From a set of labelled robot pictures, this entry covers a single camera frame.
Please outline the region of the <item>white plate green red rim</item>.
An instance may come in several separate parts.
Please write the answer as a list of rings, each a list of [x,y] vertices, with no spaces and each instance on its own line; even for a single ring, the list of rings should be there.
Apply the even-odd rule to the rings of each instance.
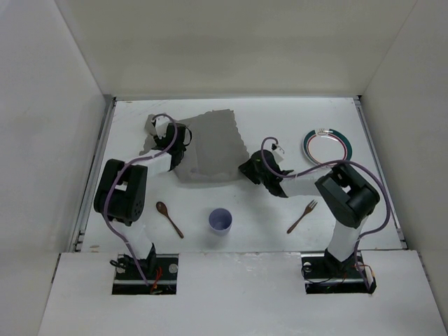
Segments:
[[[336,129],[314,129],[302,141],[305,157],[314,165],[333,160],[350,160],[353,148],[350,141]]]

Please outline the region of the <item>brown wooden fork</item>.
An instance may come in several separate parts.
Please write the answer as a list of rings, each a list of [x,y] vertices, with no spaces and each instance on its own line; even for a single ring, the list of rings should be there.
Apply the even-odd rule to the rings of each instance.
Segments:
[[[305,207],[302,215],[287,229],[286,233],[289,235],[294,229],[298,226],[300,221],[308,214],[310,214],[317,205],[317,201],[313,199],[308,205]]]

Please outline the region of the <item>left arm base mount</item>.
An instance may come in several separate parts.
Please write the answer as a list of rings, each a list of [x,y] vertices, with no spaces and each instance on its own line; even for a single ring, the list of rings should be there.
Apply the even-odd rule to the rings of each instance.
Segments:
[[[141,267],[148,285],[127,255],[119,255],[109,264],[115,268],[113,295],[175,295],[179,270],[178,254],[157,254],[153,269]]]

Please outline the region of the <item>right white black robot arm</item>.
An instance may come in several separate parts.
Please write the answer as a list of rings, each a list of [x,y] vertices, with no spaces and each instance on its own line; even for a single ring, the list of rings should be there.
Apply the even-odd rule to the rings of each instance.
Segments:
[[[373,213],[380,196],[386,194],[384,186],[371,171],[357,162],[334,160],[294,174],[281,170],[268,150],[255,152],[238,170],[252,183],[264,185],[276,197],[322,197],[335,218],[332,238],[324,252],[327,267],[334,273],[349,266],[360,268],[357,258],[359,241],[383,228],[362,232],[364,222]]]

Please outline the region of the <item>lilac plastic cup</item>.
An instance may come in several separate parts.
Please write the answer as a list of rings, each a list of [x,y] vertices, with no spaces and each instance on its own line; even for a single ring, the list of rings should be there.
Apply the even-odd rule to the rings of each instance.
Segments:
[[[232,214],[227,209],[214,209],[209,214],[209,227],[217,235],[226,235],[232,227]]]

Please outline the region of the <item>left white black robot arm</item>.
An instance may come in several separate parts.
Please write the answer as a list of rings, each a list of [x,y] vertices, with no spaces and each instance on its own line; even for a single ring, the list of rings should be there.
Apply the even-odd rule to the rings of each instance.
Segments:
[[[147,153],[129,162],[106,162],[93,203],[95,212],[101,214],[107,228],[128,251],[118,266],[133,268],[143,278],[154,273],[156,267],[155,246],[144,226],[136,224],[144,211],[147,180],[179,166],[193,134],[182,123],[168,122],[162,136],[153,130],[149,137],[152,144]]]

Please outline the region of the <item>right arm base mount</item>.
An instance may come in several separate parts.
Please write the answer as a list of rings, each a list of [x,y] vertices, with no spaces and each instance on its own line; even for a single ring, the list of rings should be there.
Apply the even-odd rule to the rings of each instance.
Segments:
[[[339,263],[325,253],[301,255],[301,274],[306,294],[354,294],[371,295],[377,289],[375,273],[364,263],[361,252],[358,262],[353,256]]]

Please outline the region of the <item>brown wooden spoon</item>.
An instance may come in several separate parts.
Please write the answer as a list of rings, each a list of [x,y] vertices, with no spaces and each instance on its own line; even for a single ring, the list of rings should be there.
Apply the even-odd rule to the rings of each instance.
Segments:
[[[184,235],[183,235],[182,231],[178,228],[178,226],[174,223],[174,221],[171,219],[171,217],[169,216],[169,212],[168,212],[166,204],[164,202],[159,201],[156,203],[156,209],[160,214],[162,214],[171,223],[171,225],[172,225],[173,229],[176,231],[177,235],[181,239],[183,239]]]

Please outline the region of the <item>grey cloth placemat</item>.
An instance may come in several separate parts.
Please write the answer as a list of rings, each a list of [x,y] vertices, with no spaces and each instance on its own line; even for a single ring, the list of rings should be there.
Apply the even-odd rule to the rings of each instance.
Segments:
[[[208,111],[173,123],[186,125],[192,140],[179,166],[171,168],[182,183],[227,183],[240,178],[238,166],[249,159],[234,111]],[[155,150],[153,136],[145,139],[140,155]]]

